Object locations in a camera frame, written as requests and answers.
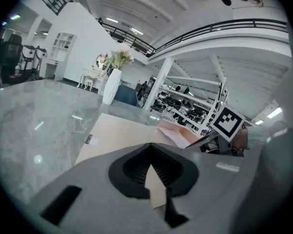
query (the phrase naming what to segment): marble countertop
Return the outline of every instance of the marble countertop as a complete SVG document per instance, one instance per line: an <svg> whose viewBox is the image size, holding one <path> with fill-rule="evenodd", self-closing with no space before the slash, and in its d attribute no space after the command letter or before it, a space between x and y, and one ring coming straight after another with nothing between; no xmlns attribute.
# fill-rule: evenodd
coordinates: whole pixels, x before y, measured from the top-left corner
<svg viewBox="0 0 293 234"><path fill-rule="evenodd" d="M159 115L51 80L0 90L0 180L24 203L70 169L101 113L155 126Z"/></svg>

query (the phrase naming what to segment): white column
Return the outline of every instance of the white column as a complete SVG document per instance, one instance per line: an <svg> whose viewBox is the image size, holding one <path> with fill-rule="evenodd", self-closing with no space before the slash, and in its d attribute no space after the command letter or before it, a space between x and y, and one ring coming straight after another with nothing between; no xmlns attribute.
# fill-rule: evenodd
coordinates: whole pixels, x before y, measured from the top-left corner
<svg viewBox="0 0 293 234"><path fill-rule="evenodd" d="M41 21L42 21L43 17L38 15L33 23L33 25L31 26L27 38L24 41L24 43L22 43L23 45L31 45L35 36L35 32L37 31Z"/></svg>
<svg viewBox="0 0 293 234"><path fill-rule="evenodd" d="M144 110L150 110L150 106L153 104L154 102L154 97L157 96L159 88L163 85L164 83L164 77L168 75L170 68L172 66L173 63L173 58L171 57L167 57L162 65L162 68L160 70L160 72L158 73L158 76L156 78L156 81L150 91L150 93L148 94L147 100L145 105L143 106Z"/></svg>

